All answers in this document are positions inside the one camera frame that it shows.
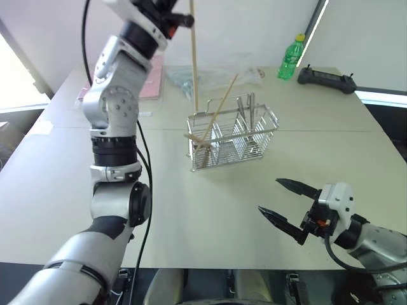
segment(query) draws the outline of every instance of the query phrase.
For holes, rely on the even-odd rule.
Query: metal wire basket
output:
[[[215,100],[220,98],[210,99],[205,112],[188,116],[189,134],[202,139],[202,142],[188,140],[193,172],[263,157],[273,132],[279,127],[278,119],[270,108],[255,105],[254,93],[245,93],[228,97],[228,100],[235,100],[237,108],[220,111],[203,139],[214,115],[209,112],[209,107]]]

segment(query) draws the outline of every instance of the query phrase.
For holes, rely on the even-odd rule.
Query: remote controller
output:
[[[352,79],[353,73],[348,75],[336,75],[331,73],[325,73],[321,71],[315,71],[308,65],[306,68],[302,68],[297,82],[300,84],[314,83],[322,86],[332,87],[341,90],[345,94],[354,93],[357,86]]]

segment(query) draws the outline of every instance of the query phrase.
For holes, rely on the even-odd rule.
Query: white table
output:
[[[155,184],[142,267],[339,269],[319,239],[310,236],[299,246],[257,211],[262,205],[300,224],[312,201],[274,181],[281,177],[314,187],[348,182],[356,213],[407,233],[406,163],[357,97],[266,73],[265,82],[289,98],[276,93],[280,98],[270,104],[281,129],[261,160],[192,173],[182,136],[191,105],[168,83],[165,100],[141,102],[142,111],[153,111],[141,121]],[[88,124],[74,105],[84,79],[72,72],[0,173],[0,230],[9,233],[0,238],[1,262],[44,264],[91,222],[92,150]],[[265,93],[258,88],[256,94]],[[147,182],[145,172],[141,180]],[[124,266],[134,266],[144,230],[135,230]]]

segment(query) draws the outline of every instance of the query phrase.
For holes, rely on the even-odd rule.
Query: wall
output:
[[[0,19],[40,75],[56,91],[81,62],[80,25],[84,0],[0,1]],[[176,11],[188,12],[179,0]],[[279,65],[285,48],[305,31],[317,0],[195,0],[198,64],[216,64],[232,54],[250,53],[257,65]],[[95,62],[122,21],[102,0],[90,5],[89,62]],[[165,54],[166,64],[190,64],[190,33],[179,29]]]
[[[407,91],[407,1],[330,0],[307,64],[353,72],[358,86]]]

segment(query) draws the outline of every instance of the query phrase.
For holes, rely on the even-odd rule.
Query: green bottle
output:
[[[304,46],[303,41],[305,39],[304,34],[298,34],[295,37],[295,42],[289,46],[286,50],[286,55],[282,60],[281,67],[279,69],[278,78],[290,79],[292,78],[297,62],[303,53]]]

